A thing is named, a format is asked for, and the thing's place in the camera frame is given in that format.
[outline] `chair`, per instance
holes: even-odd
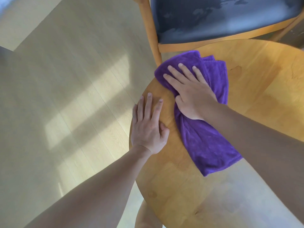
[[[161,53],[270,32],[279,40],[304,19],[304,0],[134,0],[159,66]]]

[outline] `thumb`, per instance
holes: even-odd
[[[179,109],[181,108],[181,106],[182,106],[183,103],[184,103],[180,95],[177,95],[177,96],[176,96],[175,102],[176,102],[177,107],[178,107]]]
[[[161,138],[167,142],[170,130],[163,123],[161,123],[160,128],[161,128]]]

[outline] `cleaning cloth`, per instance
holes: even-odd
[[[192,67],[196,66],[215,93],[218,102],[227,104],[228,76],[224,61],[216,61],[214,56],[201,58],[199,51],[189,51],[162,63],[154,75],[174,97],[179,93],[164,79],[163,74],[173,76],[168,70],[169,65],[183,73],[178,67],[179,63],[183,63],[194,76],[196,75]],[[174,116],[184,146],[203,176],[224,170],[242,159],[240,153],[216,129],[205,121],[187,118],[180,112],[176,103]]]

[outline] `finger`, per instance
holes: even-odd
[[[189,81],[184,75],[182,75],[180,72],[178,72],[175,68],[172,66],[168,66],[168,70],[173,74],[173,76],[179,80],[182,84],[187,83]]]
[[[184,103],[180,95],[177,95],[177,96],[176,96],[175,102],[176,102],[177,107],[178,107],[179,109],[181,108],[181,106],[182,106],[183,103]]]
[[[161,114],[161,108],[163,107],[163,100],[159,99],[158,103],[155,106],[153,115],[152,115],[152,121],[157,122],[159,121],[159,115]]]
[[[133,106],[133,114],[132,114],[132,119],[133,119],[133,125],[137,123],[137,105],[135,104]]]
[[[180,63],[178,64],[178,67],[183,71],[184,75],[190,80],[190,81],[193,81],[193,82],[199,82],[196,77],[194,77],[194,75],[190,72],[190,70],[188,70],[188,68]]]
[[[161,128],[161,139],[167,143],[170,130],[163,123],[161,123],[160,128]]]
[[[197,80],[199,80],[199,82],[204,83],[204,84],[208,84],[206,82],[204,76],[202,75],[201,71],[196,66],[193,66],[192,69],[195,72],[196,78],[197,78]]]
[[[176,80],[174,77],[171,77],[168,74],[164,74],[164,78],[169,82],[170,85],[172,85],[173,88],[175,88],[178,92],[182,89],[183,84],[181,84],[178,80]]]
[[[144,119],[151,119],[151,108],[152,108],[152,93],[148,93]]]
[[[137,121],[141,122],[143,120],[143,101],[144,97],[141,96],[138,102],[138,107],[137,107]]]

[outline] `person's left hand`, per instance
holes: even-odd
[[[163,123],[160,123],[159,126],[159,115],[163,100],[158,101],[152,116],[152,94],[148,93],[145,110],[143,109],[143,102],[144,97],[141,96],[138,105],[135,104],[133,107],[131,142],[133,146],[143,146],[150,150],[152,154],[156,154],[166,145],[169,136],[169,129]]]

